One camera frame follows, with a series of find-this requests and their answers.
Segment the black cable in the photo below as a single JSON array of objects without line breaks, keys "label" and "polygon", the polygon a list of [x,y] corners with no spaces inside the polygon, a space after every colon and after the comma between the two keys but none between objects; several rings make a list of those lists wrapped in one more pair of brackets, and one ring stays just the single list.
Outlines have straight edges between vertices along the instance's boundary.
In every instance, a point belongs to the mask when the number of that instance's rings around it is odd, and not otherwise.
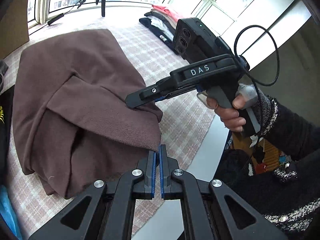
[{"label": "black cable", "polygon": [[46,26],[47,26],[47,24],[43,25],[41,28],[39,28],[39,29],[35,30],[34,32],[30,33],[29,36],[32,35],[32,34],[34,34],[34,33],[37,32],[37,31],[41,30],[43,27],[46,27]]},{"label": "black cable", "polygon": [[277,81],[277,79],[278,79],[278,77],[279,77],[279,72],[280,72],[279,51],[278,51],[278,47],[277,47],[276,41],[275,41],[275,39],[272,37],[272,35],[270,34],[270,32],[269,32],[266,28],[264,28],[264,27],[262,27],[262,26],[260,26],[260,25],[250,25],[250,26],[248,26],[248,27],[245,27],[241,32],[239,32],[238,36],[236,37],[236,40],[235,40],[235,43],[234,43],[234,46],[233,46],[233,50],[234,50],[234,52],[235,52],[236,58],[238,58],[238,54],[237,54],[237,44],[238,44],[238,41],[239,41],[240,36],[241,36],[246,30],[248,30],[248,29],[250,29],[250,28],[254,28],[254,27],[261,28],[261,29],[264,30],[264,31],[270,36],[270,38],[272,39],[272,42],[273,42],[273,44],[274,44],[274,46],[275,46],[275,48],[276,48],[277,74],[276,74],[275,79],[274,79],[271,83],[263,83],[263,82],[255,79],[254,77],[252,77],[252,76],[250,75],[249,71],[247,71],[246,69],[243,69],[243,70],[244,70],[245,74],[246,74],[252,81],[255,81],[256,83],[258,83],[258,84],[260,84],[260,85],[262,85],[262,86],[270,87],[270,86],[272,86],[272,85],[274,85],[274,84],[276,83],[276,81]]},{"label": "black cable", "polygon": [[254,28],[254,27],[257,27],[257,28],[261,28],[265,31],[265,33],[267,33],[270,38],[272,39],[273,41],[273,44],[275,46],[275,49],[276,49],[276,58],[277,58],[277,73],[276,73],[276,77],[275,79],[271,82],[271,83],[263,83],[263,82],[260,82],[259,80],[253,78],[249,71],[246,70],[244,67],[242,67],[242,70],[243,72],[251,79],[252,83],[253,83],[253,86],[257,92],[257,95],[258,95],[258,101],[259,101],[259,104],[260,104],[260,132],[259,132],[259,135],[258,135],[258,139],[257,139],[257,143],[255,144],[254,148],[253,148],[253,151],[252,151],[252,154],[250,155],[250,157],[248,158],[248,160],[246,161],[246,163],[244,164],[244,166],[242,167],[242,169],[238,172],[237,176],[236,176],[236,179],[231,183],[231,186],[238,180],[238,177],[240,175],[240,173],[244,170],[244,168],[248,165],[250,159],[252,158],[253,154],[255,153],[257,147],[258,147],[258,144],[259,144],[259,141],[261,139],[261,135],[262,135],[262,129],[263,129],[263,106],[262,106],[262,101],[261,101],[261,96],[260,96],[260,93],[259,93],[259,90],[258,90],[258,87],[257,87],[257,83],[262,85],[262,86],[272,86],[276,83],[278,77],[279,77],[279,73],[280,73],[280,57],[279,57],[279,50],[278,50],[278,46],[276,44],[276,41],[275,39],[272,37],[272,35],[270,34],[270,32],[260,26],[260,25],[250,25],[248,27],[245,27],[239,34],[238,36],[236,37],[236,40],[235,40],[235,43],[234,43],[234,53],[235,53],[235,56],[236,58],[238,58],[238,54],[237,54],[237,44],[238,44],[238,41],[239,41],[239,38],[240,36],[248,29],[250,28]]}]

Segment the pile of clothes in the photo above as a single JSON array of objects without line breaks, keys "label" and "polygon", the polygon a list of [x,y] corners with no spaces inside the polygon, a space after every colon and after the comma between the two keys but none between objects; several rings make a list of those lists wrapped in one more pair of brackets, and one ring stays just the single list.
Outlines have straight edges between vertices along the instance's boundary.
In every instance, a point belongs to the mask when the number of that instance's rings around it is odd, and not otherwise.
[{"label": "pile of clothes", "polygon": [[189,18],[190,15],[185,16],[175,11],[169,5],[152,5],[150,12],[144,14],[146,18],[139,19],[139,22],[147,27],[155,36],[157,36],[163,43],[168,46],[175,54],[172,40],[176,31],[177,22],[182,18]]}]

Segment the person's hand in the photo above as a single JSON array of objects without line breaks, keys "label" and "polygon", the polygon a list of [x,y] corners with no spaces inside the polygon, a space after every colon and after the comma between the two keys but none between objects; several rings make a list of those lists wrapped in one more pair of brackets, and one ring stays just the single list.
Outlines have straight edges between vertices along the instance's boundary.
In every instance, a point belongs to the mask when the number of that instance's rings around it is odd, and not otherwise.
[{"label": "person's hand", "polygon": [[225,127],[233,132],[243,131],[243,125],[245,124],[245,119],[239,117],[239,112],[236,109],[241,109],[245,105],[245,99],[242,95],[238,95],[232,102],[233,108],[222,108],[218,105],[217,101],[213,98],[207,98],[207,104],[215,113],[220,116],[222,122],[224,122]]}]

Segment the brown coat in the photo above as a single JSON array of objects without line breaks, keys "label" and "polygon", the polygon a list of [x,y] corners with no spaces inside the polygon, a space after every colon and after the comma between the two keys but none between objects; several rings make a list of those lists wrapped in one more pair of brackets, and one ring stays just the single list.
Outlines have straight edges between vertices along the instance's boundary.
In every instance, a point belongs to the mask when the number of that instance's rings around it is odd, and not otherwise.
[{"label": "brown coat", "polygon": [[161,110],[129,109],[145,87],[109,30],[85,30],[36,43],[21,54],[13,134],[24,174],[64,198],[97,179],[113,180],[157,151]]}]

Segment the blue cloth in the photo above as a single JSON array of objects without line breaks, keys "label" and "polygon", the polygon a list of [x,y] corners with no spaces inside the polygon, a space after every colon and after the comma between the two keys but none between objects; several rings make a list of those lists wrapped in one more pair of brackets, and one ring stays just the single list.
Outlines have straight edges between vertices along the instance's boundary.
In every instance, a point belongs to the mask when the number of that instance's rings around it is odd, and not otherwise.
[{"label": "blue cloth", "polygon": [[3,185],[0,186],[0,214],[2,215],[8,227],[11,229],[12,233],[19,240],[22,240],[16,214],[12,209],[7,189]]},{"label": "blue cloth", "polygon": [[280,156],[279,157],[279,162],[280,162],[280,164],[285,163],[286,162],[285,156]]}]

